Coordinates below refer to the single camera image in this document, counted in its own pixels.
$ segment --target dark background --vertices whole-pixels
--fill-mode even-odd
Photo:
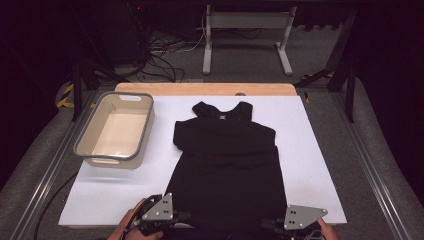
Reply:
[[[69,80],[77,59],[93,59],[108,68],[143,61],[139,59],[138,39],[129,26],[131,19],[125,17],[125,5],[90,4],[75,5],[69,11],[70,2],[0,2],[1,188],[27,148],[57,113],[56,93]],[[201,16],[199,6],[178,7],[151,7],[156,18],[150,21],[157,28],[190,37],[196,27],[193,22],[199,22]],[[294,25],[338,26],[346,11],[299,7]],[[115,17],[122,15],[122,21],[110,24],[108,12]],[[164,21],[166,16],[172,17],[172,21]],[[357,42],[366,43],[359,54],[358,76],[399,168],[421,203],[423,18],[414,1],[380,1],[359,14],[356,27],[366,31],[354,36]],[[113,31],[124,37],[112,39]],[[348,46],[348,51],[353,51],[355,44],[354,41]]]

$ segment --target metal frame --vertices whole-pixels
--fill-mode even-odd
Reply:
[[[290,35],[296,7],[292,7],[290,12],[272,12],[272,13],[251,13],[251,12],[213,12],[211,6],[206,8],[206,46],[203,58],[203,74],[208,75],[211,72],[212,59],[212,28],[268,28],[282,29],[284,35],[281,42],[277,42],[278,55],[286,75],[292,75],[293,70],[290,66],[286,53],[287,41]]]

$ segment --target metal stand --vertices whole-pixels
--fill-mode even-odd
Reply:
[[[349,42],[353,23],[357,14],[357,9],[353,8],[350,12],[346,22],[343,25],[340,36],[331,52],[331,55],[327,61],[325,68],[312,76],[306,76],[304,80],[294,84],[296,88],[303,88],[309,84],[317,81],[318,79],[326,76],[327,74],[334,72],[333,77],[327,85],[330,92],[340,91],[343,84],[348,80],[347,95],[346,95],[346,114],[350,122],[353,122],[353,97],[355,91],[355,79],[356,79],[356,62],[357,62],[357,51],[350,50],[346,53],[346,45],[352,44]]]
[[[284,35],[281,42],[277,42],[276,46],[280,56],[281,64],[286,75],[292,75],[293,71],[290,66],[285,48],[290,35],[290,30],[296,14],[296,7],[292,7],[290,12],[277,13],[252,13],[252,12],[212,12],[211,6],[206,8],[206,46],[203,58],[203,74],[208,75],[211,71],[212,58],[212,28],[268,28],[282,29]]]

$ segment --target table leg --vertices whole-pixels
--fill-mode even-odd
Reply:
[[[206,46],[205,56],[203,58],[203,74],[208,75],[211,72],[212,42],[211,42],[211,6],[206,8]]]

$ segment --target plastic bin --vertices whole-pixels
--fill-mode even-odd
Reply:
[[[74,152],[95,167],[138,168],[153,120],[151,95],[107,92],[91,113]]]

